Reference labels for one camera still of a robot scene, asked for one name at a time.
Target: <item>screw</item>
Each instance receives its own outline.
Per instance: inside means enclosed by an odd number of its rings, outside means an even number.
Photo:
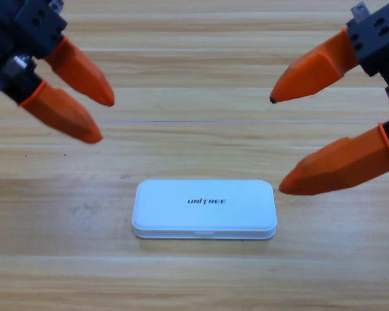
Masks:
[[[364,10],[364,7],[361,6],[361,5],[359,5],[359,6],[356,8],[355,12],[356,12],[356,13],[360,13],[360,12],[362,12],[363,10]]]

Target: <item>wood grain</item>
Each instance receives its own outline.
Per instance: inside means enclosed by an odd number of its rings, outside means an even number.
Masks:
[[[370,10],[387,0],[368,0]],[[0,311],[389,311],[389,173],[295,197],[277,187],[326,144],[389,119],[360,68],[277,105],[288,64],[337,33],[357,1],[67,0],[66,34],[106,73],[112,108],[38,72],[90,110],[104,140],[60,134],[0,95]],[[141,240],[151,178],[264,179],[267,241]]]

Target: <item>robotic hand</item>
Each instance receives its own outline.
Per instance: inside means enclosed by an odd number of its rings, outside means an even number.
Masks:
[[[360,65],[380,73],[389,98],[389,4],[370,14],[363,2],[336,36],[296,60],[275,85],[272,103],[316,94]],[[342,138],[301,160],[281,192],[315,195],[346,189],[389,172],[389,121],[356,138]]]
[[[62,0],[0,0],[0,91],[44,124],[86,143],[102,135],[91,115],[61,89],[35,72],[32,57],[44,59],[76,91],[94,101],[114,105],[103,73],[62,31]]]

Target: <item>wooden table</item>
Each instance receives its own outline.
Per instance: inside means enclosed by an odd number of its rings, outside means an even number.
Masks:
[[[388,1],[365,1],[374,12]],[[69,90],[105,136],[89,146],[0,96],[0,311],[387,311],[389,174],[286,196],[307,154],[389,119],[380,77],[356,68],[316,96],[272,105],[298,56],[356,1],[67,0],[67,34],[107,74],[116,105]],[[66,87],[46,64],[39,72]],[[150,178],[264,179],[266,242],[140,240]]]

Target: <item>orange fingertip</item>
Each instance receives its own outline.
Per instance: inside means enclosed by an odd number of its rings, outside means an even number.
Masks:
[[[314,95],[358,66],[347,28],[292,63],[272,90],[272,103]]]
[[[86,109],[61,89],[43,81],[36,91],[19,104],[44,124],[85,143],[102,140],[100,130]]]
[[[102,105],[114,105],[114,92],[102,71],[67,37],[45,61],[76,91]]]
[[[379,124],[343,138],[301,160],[282,181],[285,194],[315,195],[346,189],[389,172],[389,139]]]

